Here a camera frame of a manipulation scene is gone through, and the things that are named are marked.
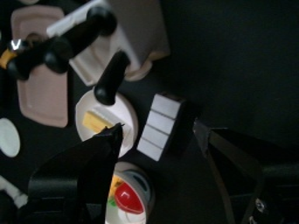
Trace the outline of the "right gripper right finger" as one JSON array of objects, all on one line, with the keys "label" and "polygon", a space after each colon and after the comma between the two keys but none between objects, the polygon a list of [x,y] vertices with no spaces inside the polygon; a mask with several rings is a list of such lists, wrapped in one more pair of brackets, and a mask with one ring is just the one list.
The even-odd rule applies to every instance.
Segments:
[{"label": "right gripper right finger", "polygon": [[299,224],[299,152],[195,121],[228,224]]}]

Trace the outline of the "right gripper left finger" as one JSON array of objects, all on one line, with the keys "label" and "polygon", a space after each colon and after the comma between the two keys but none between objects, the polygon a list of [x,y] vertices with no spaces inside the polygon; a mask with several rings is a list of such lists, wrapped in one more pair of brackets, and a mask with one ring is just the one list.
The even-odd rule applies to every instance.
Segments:
[{"label": "right gripper left finger", "polygon": [[122,125],[53,156],[33,173],[17,224],[105,224]]}]

